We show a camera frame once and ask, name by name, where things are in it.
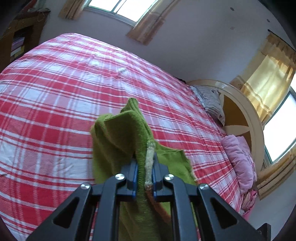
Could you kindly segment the green knitted sweater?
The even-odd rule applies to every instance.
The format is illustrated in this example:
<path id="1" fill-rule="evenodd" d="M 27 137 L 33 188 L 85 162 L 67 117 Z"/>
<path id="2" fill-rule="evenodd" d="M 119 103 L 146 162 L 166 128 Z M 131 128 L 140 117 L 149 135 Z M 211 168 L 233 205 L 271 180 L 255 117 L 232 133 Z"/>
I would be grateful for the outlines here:
<path id="1" fill-rule="evenodd" d="M 171 209 L 168 202 L 152 197 L 145 166 L 147 151 L 155 151 L 158 161 L 184 182 L 194 185 L 191 163 L 184 151 L 159 144 L 144 119 L 135 98 L 130 98 L 119 114 L 104 114 L 92 126 L 93 176 L 103 183 L 129 164 L 138 163 L 137 196 L 122 202 L 119 214 L 119 240 L 172 240 Z"/>

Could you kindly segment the pink folded blanket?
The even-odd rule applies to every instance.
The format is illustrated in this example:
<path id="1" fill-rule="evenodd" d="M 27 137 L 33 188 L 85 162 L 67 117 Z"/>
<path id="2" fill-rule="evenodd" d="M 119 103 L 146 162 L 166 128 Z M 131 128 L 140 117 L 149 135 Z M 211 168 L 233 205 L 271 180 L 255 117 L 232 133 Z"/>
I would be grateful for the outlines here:
<path id="1" fill-rule="evenodd" d="M 248 219 L 257 197 L 257 192 L 252 188 L 257 175 L 250 148 L 243 136 L 225 136 L 221 144 L 235 171 L 243 198 L 239 212 L 243 218 Z"/>

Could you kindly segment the cream round headboard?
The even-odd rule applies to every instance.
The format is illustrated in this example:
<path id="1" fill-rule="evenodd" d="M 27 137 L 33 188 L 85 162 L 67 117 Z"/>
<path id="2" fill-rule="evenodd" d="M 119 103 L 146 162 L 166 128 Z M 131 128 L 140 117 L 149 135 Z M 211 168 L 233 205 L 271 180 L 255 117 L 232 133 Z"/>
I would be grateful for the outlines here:
<path id="1" fill-rule="evenodd" d="M 225 114 L 227 135 L 243 136 L 250 148 L 256 172 L 262 169 L 264 159 L 264 136 L 261 121 L 249 99 L 234 86 L 218 80 L 193 80 L 189 85 L 214 87 L 220 93 Z"/>

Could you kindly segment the side window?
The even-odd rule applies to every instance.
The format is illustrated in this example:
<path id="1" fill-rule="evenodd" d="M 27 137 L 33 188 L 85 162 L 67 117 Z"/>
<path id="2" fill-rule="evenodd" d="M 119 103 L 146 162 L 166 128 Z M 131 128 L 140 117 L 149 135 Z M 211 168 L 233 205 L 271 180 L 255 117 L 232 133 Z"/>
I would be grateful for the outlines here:
<path id="1" fill-rule="evenodd" d="M 295 78 L 293 78 L 286 97 L 264 127 L 267 164 L 279 161 L 295 144 L 295 111 Z"/>

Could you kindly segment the grey patterned pillow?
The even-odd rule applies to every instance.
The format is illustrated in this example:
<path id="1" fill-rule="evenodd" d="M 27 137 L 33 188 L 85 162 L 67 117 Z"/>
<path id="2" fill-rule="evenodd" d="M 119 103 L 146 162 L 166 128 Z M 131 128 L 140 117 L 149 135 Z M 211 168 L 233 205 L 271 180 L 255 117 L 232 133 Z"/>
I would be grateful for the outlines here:
<path id="1" fill-rule="evenodd" d="M 205 111 L 222 126 L 225 125 L 225 113 L 219 98 L 218 89 L 203 85 L 190 86 Z"/>

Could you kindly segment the red white plaid bedsheet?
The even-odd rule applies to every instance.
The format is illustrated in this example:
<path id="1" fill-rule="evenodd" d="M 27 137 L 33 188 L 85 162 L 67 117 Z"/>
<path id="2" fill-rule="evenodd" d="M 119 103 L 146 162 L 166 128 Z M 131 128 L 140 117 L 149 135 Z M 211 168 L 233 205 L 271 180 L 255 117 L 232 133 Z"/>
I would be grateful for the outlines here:
<path id="1" fill-rule="evenodd" d="M 134 97 L 162 145 L 181 149 L 197 182 L 239 211 L 224 131 L 191 88 L 142 58 L 76 33 L 27 52 L 1 72 L 1 218 L 27 236 L 79 184 L 93 182 L 90 129 Z"/>

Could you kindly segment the yellow side curtain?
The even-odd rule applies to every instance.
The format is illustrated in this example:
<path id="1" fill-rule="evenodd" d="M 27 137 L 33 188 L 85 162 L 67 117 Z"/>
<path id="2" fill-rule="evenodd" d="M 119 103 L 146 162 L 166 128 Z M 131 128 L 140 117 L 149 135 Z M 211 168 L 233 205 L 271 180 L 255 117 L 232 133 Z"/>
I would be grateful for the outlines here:
<path id="1" fill-rule="evenodd" d="M 270 32 L 247 67 L 230 84 L 239 89 L 266 125 L 285 99 L 295 75 L 295 50 Z"/>

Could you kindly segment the dark wooden desk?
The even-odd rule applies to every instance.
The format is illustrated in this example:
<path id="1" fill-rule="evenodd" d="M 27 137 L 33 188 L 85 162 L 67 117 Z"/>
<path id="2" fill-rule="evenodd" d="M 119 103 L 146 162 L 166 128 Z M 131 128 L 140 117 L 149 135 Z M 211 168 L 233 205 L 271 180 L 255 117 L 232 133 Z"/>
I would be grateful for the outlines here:
<path id="1" fill-rule="evenodd" d="M 1 70 L 15 60 L 13 44 L 21 40 L 20 56 L 38 46 L 41 33 L 51 11 L 48 8 L 39 11 L 18 14 L 1 36 Z"/>

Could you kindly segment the beige right curtain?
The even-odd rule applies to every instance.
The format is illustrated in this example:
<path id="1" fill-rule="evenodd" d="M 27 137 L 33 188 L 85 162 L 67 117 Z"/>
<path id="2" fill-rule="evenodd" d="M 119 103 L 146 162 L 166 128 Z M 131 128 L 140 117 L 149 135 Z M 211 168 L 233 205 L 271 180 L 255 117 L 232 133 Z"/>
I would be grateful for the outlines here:
<path id="1" fill-rule="evenodd" d="M 126 36 L 147 46 L 164 24 L 168 14 L 179 2 L 179 0 L 156 1 Z"/>

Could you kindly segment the beige curtain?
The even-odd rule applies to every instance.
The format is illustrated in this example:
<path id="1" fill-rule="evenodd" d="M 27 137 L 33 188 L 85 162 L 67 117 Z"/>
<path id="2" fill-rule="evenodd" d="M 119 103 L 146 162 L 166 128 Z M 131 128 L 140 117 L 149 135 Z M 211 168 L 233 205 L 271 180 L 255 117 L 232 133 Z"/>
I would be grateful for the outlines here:
<path id="1" fill-rule="evenodd" d="M 164 24 L 168 14 L 179 2 L 179 0 L 156 1 L 126 36 L 147 46 Z"/>
<path id="2" fill-rule="evenodd" d="M 67 0 L 58 17 L 66 20 L 77 20 L 87 4 L 88 0 Z"/>

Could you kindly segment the beige left curtain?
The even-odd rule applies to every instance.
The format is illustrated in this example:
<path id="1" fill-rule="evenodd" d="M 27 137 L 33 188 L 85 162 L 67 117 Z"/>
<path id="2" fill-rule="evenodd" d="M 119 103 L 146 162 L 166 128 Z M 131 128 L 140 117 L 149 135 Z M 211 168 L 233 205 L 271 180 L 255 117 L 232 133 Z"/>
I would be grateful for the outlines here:
<path id="1" fill-rule="evenodd" d="M 58 17 L 66 20 L 77 20 L 87 4 L 88 0 L 67 0 Z"/>

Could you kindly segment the far window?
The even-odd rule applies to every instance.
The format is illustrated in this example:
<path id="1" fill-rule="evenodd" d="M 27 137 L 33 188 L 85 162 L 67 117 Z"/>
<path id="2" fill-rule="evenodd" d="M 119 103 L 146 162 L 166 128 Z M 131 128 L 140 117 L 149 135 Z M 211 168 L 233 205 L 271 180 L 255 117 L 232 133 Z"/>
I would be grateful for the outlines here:
<path id="1" fill-rule="evenodd" d="M 134 26 L 157 2 L 153 0 L 92 0 L 88 2 L 86 9 Z"/>

